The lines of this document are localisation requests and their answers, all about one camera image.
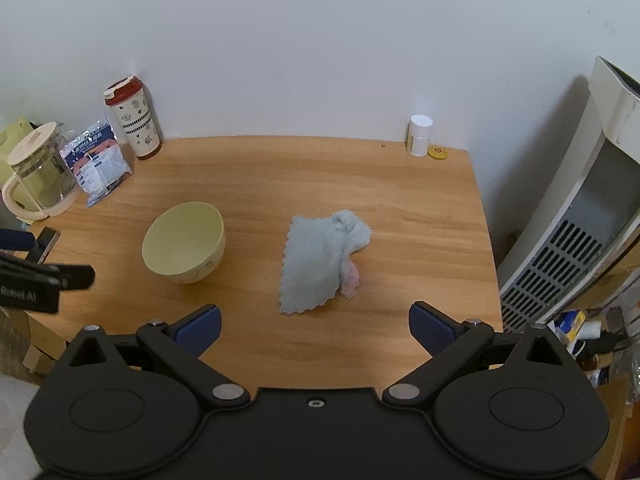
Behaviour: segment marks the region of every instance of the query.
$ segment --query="teapot lid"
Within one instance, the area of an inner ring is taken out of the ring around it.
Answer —
[[[33,153],[37,152],[42,146],[44,146],[49,139],[56,133],[58,124],[52,121],[47,124],[43,124],[39,128],[33,130],[30,134],[27,134],[23,140],[15,145],[14,149],[6,158],[6,163],[9,166],[16,166],[21,162],[24,162]]]

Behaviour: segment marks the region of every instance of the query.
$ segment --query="red lid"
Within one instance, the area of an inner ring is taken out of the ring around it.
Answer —
[[[104,102],[113,106],[126,101],[142,88],[142,81],[134,75],[121,79],[104,91]]]

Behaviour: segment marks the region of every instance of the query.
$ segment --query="white wall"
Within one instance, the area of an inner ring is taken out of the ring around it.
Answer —
[[[138,74],[165,137],[471,151],[498,257],[555,172],[596,54],[640,77],[640,0],[0,0],[0,116],[82,129]]]

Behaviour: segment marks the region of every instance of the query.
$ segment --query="teapot handle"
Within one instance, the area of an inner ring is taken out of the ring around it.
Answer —
[[[48,215],[41,210],[39,211],[27,211],[26,209],[21,208],[14,200],[14,191],[15,188],[20,184],[20,179],[15,173],[9,177],[2,186],[2,200],[4,200],[4,205],[6,208],[11,211],[18,218],[24,218],[25,220],[42,220],[46,218]]]

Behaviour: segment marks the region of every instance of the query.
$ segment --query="ceramic bowl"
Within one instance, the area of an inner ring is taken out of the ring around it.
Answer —
[[[142,242],[145,265],[175,283],[194,283],[215,269],[225,251],[225,224],[206,202],[185,202],[162,213]]]

